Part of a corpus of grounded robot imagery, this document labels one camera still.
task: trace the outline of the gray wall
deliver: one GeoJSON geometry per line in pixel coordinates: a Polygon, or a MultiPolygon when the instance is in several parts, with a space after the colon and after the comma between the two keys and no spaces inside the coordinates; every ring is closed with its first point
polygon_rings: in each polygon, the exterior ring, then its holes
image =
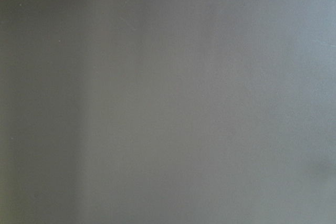
{"type": "Polygon", "coordinates": [[[2,5],[17,221],[334,223],[335,0],[29,3],[2,5]]]}

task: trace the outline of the scratch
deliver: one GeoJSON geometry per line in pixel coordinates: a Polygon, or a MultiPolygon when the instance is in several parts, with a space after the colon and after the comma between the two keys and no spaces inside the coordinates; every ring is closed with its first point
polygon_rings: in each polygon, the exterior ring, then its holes
{"type": "Polygon", "coordinates": [[[137,29],[131,24],[131,23],[129,23],[126,19],[124,19],[124,18],[122,18],[122,17],[119,17],[122,21],[124,21],[125,22],[125,24],[129,27],[129,28],[131,28],[133,31],[136,31],[137,29]]]}
{"type": "Polygon", "coordinates": [[[324,46],[328,46],[328,47],[336,47],[336,45],[334,45],[334,44],[330,44],[328,42],[321,41],[321,40],[318,40],[318,39],[313,40],[313,42],[316,42],[320,45],[324,45],[324,46]]]}

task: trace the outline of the gray surface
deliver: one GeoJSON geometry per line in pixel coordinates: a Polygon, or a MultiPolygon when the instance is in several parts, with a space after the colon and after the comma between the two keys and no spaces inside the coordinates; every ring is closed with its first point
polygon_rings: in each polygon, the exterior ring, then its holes
{"type": "Polygon", "coordinates": [[[335,0],[1,9],[3,223],[335,223],[335,0]]]}

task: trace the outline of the smooth surface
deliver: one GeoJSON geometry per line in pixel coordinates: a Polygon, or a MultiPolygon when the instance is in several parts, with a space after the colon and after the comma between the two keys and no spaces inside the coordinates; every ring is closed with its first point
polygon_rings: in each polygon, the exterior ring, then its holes
{"type": "Polygon", "coordinates": [[[3,223],[334,223],[335,0],[1,9],[3,223]]]}

